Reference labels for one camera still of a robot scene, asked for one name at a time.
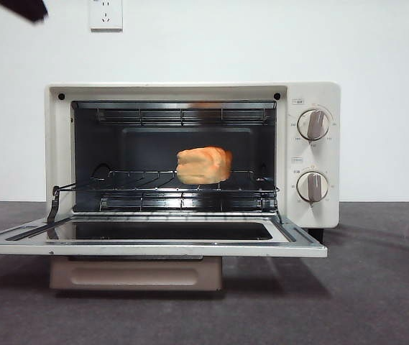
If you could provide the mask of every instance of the white toaster oven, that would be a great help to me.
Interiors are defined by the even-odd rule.
[[[0,254],[52,256],[52,288],[150,290],[218,290],[225,256],[326,257],[308,231],[339,221],[339,114],[334,83],[51,85],[47,214]],[[177,152],[206,146],[230,178],[183,185]]]

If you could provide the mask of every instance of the white wall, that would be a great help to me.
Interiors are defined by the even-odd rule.
[[[45,199],[48,83],[294,80],[341,84],[341,199],[409,201],[409,0],[124,0],[122,33],[46,5],[0,7],[0,200]]]

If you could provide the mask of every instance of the temperature dial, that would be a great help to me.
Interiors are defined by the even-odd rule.
[[[307,140],[319,140],[328,131],[328,117],[323,110],[313,109],[301,114],[297,128]]]
[[[327,190],[327,179],[319,172],[307,172],[297,181],[298,194],[309,203],[321,201],[326,196]]]

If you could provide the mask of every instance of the oven foot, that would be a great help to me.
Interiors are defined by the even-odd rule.
[[[324,229],[308,229],[308,233],[319,243],[323,244]]]
[[[59,290],[216,291],[222,289],[221,257],[53,257],[50,287]]]

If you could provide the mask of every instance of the timer dial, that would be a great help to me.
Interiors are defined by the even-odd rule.
[[[316,171],[307,172],[298,178],[297,191],[309,203],[317,203],[327,194],[328,183],[324,175]]]

